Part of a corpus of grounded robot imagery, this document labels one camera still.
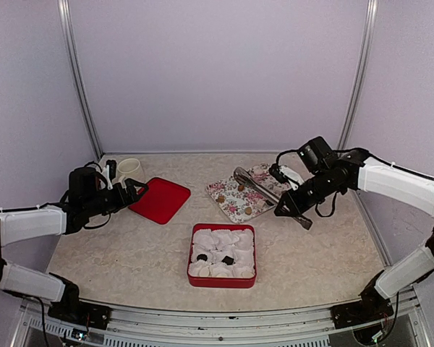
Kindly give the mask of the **red tin lid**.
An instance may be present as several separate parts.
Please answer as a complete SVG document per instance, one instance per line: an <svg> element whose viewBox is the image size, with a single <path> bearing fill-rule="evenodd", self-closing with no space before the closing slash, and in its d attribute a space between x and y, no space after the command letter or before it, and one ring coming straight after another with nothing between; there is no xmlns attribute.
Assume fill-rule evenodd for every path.
<svg viewBox="0 0 434 347"><path fill-rule="evenodd" d="M190 198L191 191L172 181L154 177L147 182L148 190L129 209L157 224L167 224Z"/></svg>

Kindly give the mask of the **steel serving tongs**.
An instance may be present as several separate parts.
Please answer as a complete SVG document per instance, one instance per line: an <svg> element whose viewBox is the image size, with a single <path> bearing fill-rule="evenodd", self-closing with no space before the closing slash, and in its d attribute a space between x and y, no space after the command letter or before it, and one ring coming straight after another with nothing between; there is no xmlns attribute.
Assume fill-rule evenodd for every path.
<svg viewBox="0 0 434 347"><path fill-rule="evenodd" d="M248 171L244 170L242 167L237 167L234 169L233 177L239 184L243 184L247 187L254 189L256 192L263 195L264 198L270 201L273 205L276 205L276 207L278 207L280 197L272 193L270 190L266 189L264 186L257 183ZM295 221L298 222L304 229L309 230L311 228L312 221L309 218L306 218L304 216L294 217L291 211L288 210L285 206L281 206L280 211L295 219Z"/></svg>

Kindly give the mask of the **dark chocolate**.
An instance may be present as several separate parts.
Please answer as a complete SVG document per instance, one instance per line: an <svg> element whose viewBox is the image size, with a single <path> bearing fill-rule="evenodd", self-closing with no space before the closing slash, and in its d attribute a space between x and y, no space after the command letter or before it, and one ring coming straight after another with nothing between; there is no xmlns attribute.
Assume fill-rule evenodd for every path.
<svg viewBox="0 0 434 347"><path fill-rule="evenodd" d="M224 263L224 264L226 264L226 265L228 265L228 266L233 265L233 264L234 264L234 258L232 258L232 257L230 257L230 256L225 256L225 257L222 259L222 263Z"/></svg>

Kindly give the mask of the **black round chocolate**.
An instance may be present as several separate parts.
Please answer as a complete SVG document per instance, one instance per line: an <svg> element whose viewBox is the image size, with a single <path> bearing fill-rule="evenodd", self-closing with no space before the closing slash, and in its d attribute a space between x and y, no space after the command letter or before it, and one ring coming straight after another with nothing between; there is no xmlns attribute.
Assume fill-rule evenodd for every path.
<svg viewBox="0 0 434 347"><path fill-rule="evenodd" d="M208 261L208 256L206 254L199 254L196 257L196 261L203 261L203 262L207 262Z"/></svg>

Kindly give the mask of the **white round chocolate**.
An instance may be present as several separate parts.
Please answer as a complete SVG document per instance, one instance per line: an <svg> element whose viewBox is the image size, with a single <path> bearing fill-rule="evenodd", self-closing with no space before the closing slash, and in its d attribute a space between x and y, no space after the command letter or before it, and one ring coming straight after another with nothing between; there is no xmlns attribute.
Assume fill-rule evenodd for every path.
<svg viewBox="0 0 434 347"><path fill-rule="evenodd" d="M200 269L198 276L201 278L207 278L210 276L210 269L209 267L203 267Z"/></svg>

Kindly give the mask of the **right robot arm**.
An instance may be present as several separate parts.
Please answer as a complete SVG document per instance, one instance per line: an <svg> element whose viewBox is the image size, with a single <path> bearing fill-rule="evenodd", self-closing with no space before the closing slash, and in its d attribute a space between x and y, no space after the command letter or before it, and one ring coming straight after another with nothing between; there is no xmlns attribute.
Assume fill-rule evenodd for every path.
<svg viewBox="0 0 434 347"><path fill-rule="evenodd" d="M318 209L327 197L348 191L363 192L393 200L419 210L434 221L434 176L386 161L362 147L334 150L323 137L315 137L293 151L311 177L301 181L277 160L269 173L277 181L290 184L274 210L277 216L305 220L305 213ZM384 299L434 272L434 224L426 241L406 257L392 264L365 289L355 306L356 315L372 320L383 310Z"/></svg>

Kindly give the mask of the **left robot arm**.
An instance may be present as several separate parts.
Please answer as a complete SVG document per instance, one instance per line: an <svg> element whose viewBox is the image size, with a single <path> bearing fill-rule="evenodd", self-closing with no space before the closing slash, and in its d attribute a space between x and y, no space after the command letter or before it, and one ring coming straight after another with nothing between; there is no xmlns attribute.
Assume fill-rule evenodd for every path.
<svg viewBox="0 0 434 347"><path fill-rule="evenodd" d="M73 322L87 314L77 284L61 276L19 265L4 256L4 250L39 239L57 239L94 227L92 218L110 218L139 202L148 185L132 178L115 181L112 164L90 165L69 174L67 191L58 202L33 207L0 209L0 291L48 301L51 308Z"/></svg>

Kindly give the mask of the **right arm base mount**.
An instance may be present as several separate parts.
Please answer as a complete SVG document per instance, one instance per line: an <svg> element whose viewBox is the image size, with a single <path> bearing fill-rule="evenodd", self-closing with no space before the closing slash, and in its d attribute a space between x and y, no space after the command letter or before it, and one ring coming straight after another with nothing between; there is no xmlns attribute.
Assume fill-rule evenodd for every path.
<svg viewBox="0 0 434 347"><path fill-rule="evenodd" d="M331 315L336 329L374 322L393 314L393 307L390 303L384 303L376 308L366 307L362 301L355 301L331 307Z"/></svg>

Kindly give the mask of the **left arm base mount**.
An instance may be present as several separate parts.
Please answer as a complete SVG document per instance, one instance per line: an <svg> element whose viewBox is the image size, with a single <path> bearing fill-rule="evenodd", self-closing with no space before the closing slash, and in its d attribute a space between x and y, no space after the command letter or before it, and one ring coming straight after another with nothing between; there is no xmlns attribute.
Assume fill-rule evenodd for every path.
<svg viewBox="0 0 434 347"><path fill-rule="evenodd" d="M75 308L62 303L52 304L48 309L49 317L83 325L88 328L106 330L112 309L108 306L81 301Z"/></svg>

